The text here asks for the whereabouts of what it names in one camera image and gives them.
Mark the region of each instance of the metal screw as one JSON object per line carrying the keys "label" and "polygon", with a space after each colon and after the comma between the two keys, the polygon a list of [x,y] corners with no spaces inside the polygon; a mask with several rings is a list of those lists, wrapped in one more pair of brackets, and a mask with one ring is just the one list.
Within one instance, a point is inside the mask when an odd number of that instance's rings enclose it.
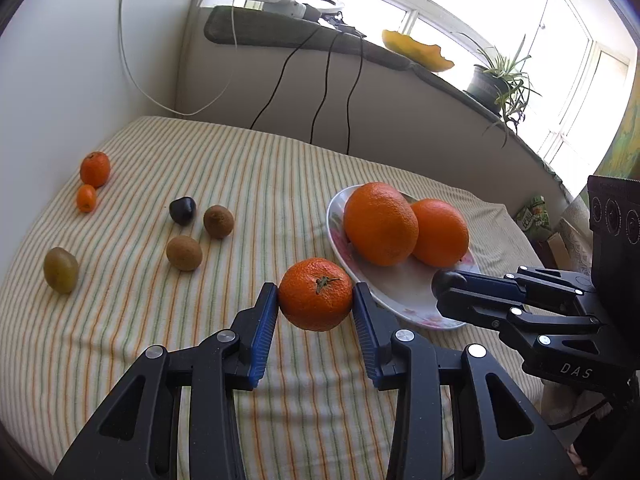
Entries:
{"label": "metal screw", "polygon": [[149,359],[156,359],[162,355],[162,347],[160,345],[150,346],[145,350],[145,356]]}
{"label": "metal screw", "polygon": [[474,344],[469,346],[469,354],[473,357],[484,357],[486,355],[486,349],[482,345]]}
{"label": "metal screw", "polygon": [[411,332],[411,330],[407,330],[405,328],[396,332],[396,338],[398,338],[398,340],[400,341],[413,341],[414,337],[414,333]]}
{"label": "metal screw", "polygon": [[236,338],[236,333],[233,330],[221,330],[216,338],[221,343],[228,343]]}

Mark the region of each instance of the plate rim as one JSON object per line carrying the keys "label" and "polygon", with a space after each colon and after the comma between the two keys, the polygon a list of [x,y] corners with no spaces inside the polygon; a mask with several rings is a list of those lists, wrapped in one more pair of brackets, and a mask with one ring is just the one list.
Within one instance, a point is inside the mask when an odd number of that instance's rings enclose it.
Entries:
{"label": "plate rim", "polygon": [[[331,200],[329,200],[329,203],[326,207],[326,212],[324,213],[324,228],[326,229],[326,235],[329,238],[329,243],[331,244],[331,248],[334,251],[334,255],[338,258],[338,260],[340,261],[340,264],[342,266],[342,268],[344,269],[344,271],[350,276],[350,278],[355,282],[358,283],[358,277],[353,273],[353,271],[351,270],[351,267],[349,267],[347,265],[347,263],[342,259],[342,255],[340,254],[340,251],[338,251],[338,249],[335,246],[334,243],[334,239],[331,238],[331,231],[329,229],[329,211],[331,209],[331,205],[334,203],[334,200],[338,197],[338,195],[340,195],[341,193],[345,192],[348,189],[351,188],[358,188],[358,187],[362,187],[364,186],[364,184],[354,184],[353,186],[347,186],[345,188],[342,188],[340,191],[338,191],[336,194],[334,194],[334,196],[331,198]],[[403,191],[400,191],[400,193],[402,193],[403,195],[406,195],[408,197],[413,198],[416,202],[418,201],[417,198],[409,195],[408,193],[405,193]],[[471,248],[468,248],[468,252],[471,254],[471,257],[474,259],[474,263],[476,263],[476,258],[473,255],[473,253],[471,252]],[[459,328],[462,328],[463,326],[466,325],[465,321],[459,321],[459,325],[457,326],[452,326],[452,327],[433,327],[433,326],[427,326],[421,323],[416,322],[414,319],[409,318],[406,314],[402,314],[400,312],[397,312],[396,310],[392,309],[390,306],[388,306],[388,304],[386,304],[384,301],[380,300],[380,298],[374,293],[373,290],[370,290],[371,296],[373,297],[374,300],[376,300],[376,303],[384,308],[386,308],[389,312],[391,312],[392,314],[394,314],[395,316],[400,317],[401,319],[404,319],[406,322],[411,323],[414,326],[419,326],[420,328],[426,329],[426,330],[437,330],[440,332],[447,332],[450,330],[458,330]]]}

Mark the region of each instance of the orange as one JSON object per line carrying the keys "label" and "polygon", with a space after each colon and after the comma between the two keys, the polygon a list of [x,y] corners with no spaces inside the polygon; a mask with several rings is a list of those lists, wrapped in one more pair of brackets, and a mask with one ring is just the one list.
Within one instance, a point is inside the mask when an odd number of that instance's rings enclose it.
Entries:
{"label": "orange", "polygon": [[418,220],[397,189],[383,182],[369,182],[347,200],[344,231],[367,261],[391,266],[414,250]]}
{"label": "orange", "polygon": [[95,187],[89,184],[80,186],[78,194],[76,194],[76,205],[83,213],[93,211],[95,207]]}
{"label": "orange", "polygon": [[92,152],[80,164],[80,180],[94,187],[104,186],[111,173],[109,157],[103,152]]}
{"label": "orange", "polygon": [[351,280],[324,258],[309,258],[289,267],[278,288],[284,316],[303,330],[324,332],[351,310]]}
{"label": "orange", "polygon": [[420,233],[414,256],[434,267],[452,267],[469,248],[469,230],[463,216],[451,204],[425,198],[411,204]]}

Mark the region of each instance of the potted plant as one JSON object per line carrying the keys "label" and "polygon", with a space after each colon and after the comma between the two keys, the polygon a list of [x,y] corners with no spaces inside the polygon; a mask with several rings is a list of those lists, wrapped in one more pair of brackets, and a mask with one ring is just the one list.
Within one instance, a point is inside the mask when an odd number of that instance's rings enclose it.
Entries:
{"label": "potted plant", "polygon": [[[518,124],[525,119],[524,111],[529,104],[531,92],[538,94],[531,88],[529,74],[522,71],[522,64],[531,56],[518,60],[524,40],[522,38],[518,51],[513,59],[503,56],[495,47],[495,57],[489,56],[476,40],[461,32],[478,47],[478,53],[485,59],[487,66],[475,65],[474,76],[466,90],[474,99],[494,114],[500,116],[504,124],[512,124],[516,135]],[[504,142],[507,142],[505,131]]]}

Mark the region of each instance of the plate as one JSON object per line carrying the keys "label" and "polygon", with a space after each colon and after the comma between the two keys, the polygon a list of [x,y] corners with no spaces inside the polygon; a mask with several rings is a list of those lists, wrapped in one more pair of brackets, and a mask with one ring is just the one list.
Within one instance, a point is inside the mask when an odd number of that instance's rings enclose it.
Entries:
{"label": "plate", "polygon": [[[410,323],[430,330],[455,330],[464,322],[442,317],[431,291],[431,279],[438,270],[409,256],[404,262],[380,267],[358,254],[344,232],[344,205],[360,186],[351,186],[336,194],[326,209],[326,230],[329,242],[344,270],[356,282],[366,282],[373,298],[391,312]],[[402,193],[408,203],[417,199]],[[455,265],[455,269],[480,272],[470,251]]]}

